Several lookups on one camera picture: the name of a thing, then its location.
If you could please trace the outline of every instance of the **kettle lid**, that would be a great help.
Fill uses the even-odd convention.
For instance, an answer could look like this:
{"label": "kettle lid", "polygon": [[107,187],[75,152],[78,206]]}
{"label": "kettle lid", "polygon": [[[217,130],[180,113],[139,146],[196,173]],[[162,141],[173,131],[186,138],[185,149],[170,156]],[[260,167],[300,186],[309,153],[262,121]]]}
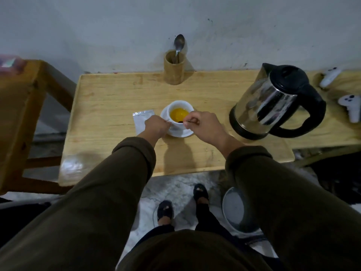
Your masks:
{"label": "kettle lid", "polygon": [[291,65],[273,66],[269,77],[275,88],[287,94],[297,95],[310,83],[302,69]]}

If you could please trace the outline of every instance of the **bamboo cup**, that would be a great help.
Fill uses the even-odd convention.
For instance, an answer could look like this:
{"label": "bamboo cup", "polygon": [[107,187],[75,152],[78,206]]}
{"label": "bamboo cup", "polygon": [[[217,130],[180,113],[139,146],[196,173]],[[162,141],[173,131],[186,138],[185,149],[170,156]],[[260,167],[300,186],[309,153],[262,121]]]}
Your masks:
{"label": "bamboo cup", "polygon": [[184,81],[184,62],[186,57],[183,53],[178,53],[178,63],[175,62],[175,50],[170,50],[164,54],[164,80],[168,84],[176,85]]}

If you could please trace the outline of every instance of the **olive green sweatshirt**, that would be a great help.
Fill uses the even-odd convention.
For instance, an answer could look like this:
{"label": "olive green sweatshirt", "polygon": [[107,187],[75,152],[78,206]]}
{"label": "olive green sweatshirt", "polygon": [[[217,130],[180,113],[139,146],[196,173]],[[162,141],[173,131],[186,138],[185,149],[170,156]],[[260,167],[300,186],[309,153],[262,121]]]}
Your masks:
{"label": "olive green sweatshirt", "polygon": [[[146,140],[123,140],[0,250],[0,270],[114,270],[155,163]],[[226,170],[286,268],[361,269],[361,215],[349,205],[260,146],[233,151]],[[118,270],[270,269],[257,253],[244,254],[217,234],[181,230],[138,245]]]}

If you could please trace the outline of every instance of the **black kettle handle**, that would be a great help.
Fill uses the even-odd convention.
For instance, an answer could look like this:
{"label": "black kettle handle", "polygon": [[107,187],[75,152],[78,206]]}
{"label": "black kettle handle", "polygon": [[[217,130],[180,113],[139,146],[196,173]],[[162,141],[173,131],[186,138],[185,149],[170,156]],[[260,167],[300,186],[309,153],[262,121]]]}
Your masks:
{"label": "black kettle handle", "polygon": [[286,117],[286,119],[271,128],[269,131],[270,134],[281,138],[295,138],[310,132],[322,122],[326,113],[326,102],[310,84],[306,84],[304,89],[301,89],[300,91],[296,101],[300,106],[307,110],[310,117],[296,129],[279,127],[279,125],[283,124],[293,114],[294,110],[292,110],[292,114],[289,116],[285,114],[284,117]]}

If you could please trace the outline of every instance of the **white wall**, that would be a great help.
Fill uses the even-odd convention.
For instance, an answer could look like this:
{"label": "white wall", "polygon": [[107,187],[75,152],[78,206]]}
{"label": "white wall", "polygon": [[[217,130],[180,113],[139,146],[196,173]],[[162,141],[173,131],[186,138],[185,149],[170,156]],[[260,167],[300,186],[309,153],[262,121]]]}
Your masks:
{"label": "white wall", "polygon": [[[360,12],[361,0],[0,0],[0,53],[43,59],[76,82],[84,72],[162,70],[182,33],[196,70],[355,68]],[[64,123],[51,128],[64,131],[59,110]]]}

